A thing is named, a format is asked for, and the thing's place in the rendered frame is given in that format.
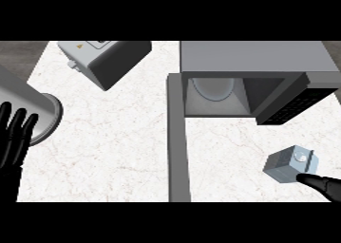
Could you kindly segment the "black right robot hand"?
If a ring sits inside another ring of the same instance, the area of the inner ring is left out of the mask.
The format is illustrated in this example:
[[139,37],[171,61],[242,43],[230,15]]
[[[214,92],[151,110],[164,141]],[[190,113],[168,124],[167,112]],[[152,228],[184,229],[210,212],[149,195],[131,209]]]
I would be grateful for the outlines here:
[[298,174],[297,179],[326,200],[341,202],[341,106],[314,109],[304,126],[319,167],[316,173]]

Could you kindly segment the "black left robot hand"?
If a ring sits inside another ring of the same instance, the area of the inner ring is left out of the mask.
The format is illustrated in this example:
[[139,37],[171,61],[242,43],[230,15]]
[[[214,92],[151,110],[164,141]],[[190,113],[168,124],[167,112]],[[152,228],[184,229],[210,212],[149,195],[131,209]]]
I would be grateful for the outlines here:
[[0,104],[0,203],[16,202],[21,166],[38,121],[37,114],[25,115],[24,108],[12,113],[12,104]]

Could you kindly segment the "grey microwave door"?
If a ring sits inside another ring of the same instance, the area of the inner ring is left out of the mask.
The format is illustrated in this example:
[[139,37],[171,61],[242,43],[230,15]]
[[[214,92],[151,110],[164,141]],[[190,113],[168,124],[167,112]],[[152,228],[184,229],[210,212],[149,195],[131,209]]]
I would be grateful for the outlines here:
[[183,83],[176,73],[167,77],[167,155],[168,201],[189,202]]

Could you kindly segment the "grey microwave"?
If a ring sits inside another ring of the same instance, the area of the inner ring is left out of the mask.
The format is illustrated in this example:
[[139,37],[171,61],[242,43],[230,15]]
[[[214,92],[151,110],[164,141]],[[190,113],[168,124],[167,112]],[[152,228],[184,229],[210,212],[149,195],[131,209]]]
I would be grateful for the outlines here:
[[[341,87],[319,41],[182,41],[180,74],[189,118],[252,118],[260,125],[288,122]],[[232,78],[230,96],[208,101],[193,78]]]

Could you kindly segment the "glass microwave turntable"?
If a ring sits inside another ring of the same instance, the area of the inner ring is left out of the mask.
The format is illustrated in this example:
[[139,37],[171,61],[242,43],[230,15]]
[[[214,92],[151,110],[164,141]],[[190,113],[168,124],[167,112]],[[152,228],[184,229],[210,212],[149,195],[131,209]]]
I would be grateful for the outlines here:
[[235,80],[232,78],[193,78],[192,84],[208,101],[220,102],[232,94]]

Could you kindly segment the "grey cylindrical pot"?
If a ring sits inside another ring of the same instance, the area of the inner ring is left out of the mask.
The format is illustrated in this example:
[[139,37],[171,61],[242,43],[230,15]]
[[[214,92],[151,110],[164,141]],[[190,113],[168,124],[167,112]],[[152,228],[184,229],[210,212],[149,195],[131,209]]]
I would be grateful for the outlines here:
[[18,108],[24,108],[27,110],[27,115],[38,115],[30,141],[31,146],[37,145],[46,140],[59,125],[64,107],[53,95],[40,93],[0,65],[0,103],[2,102],[12,103],[12,112],[15,112]]

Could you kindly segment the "white toaster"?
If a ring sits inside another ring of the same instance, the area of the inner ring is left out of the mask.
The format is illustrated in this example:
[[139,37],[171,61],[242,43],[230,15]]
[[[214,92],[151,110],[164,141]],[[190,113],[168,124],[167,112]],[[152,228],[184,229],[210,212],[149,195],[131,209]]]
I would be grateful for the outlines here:
[[68,66],[106,91],[152,51],[151,41],[59,41]]

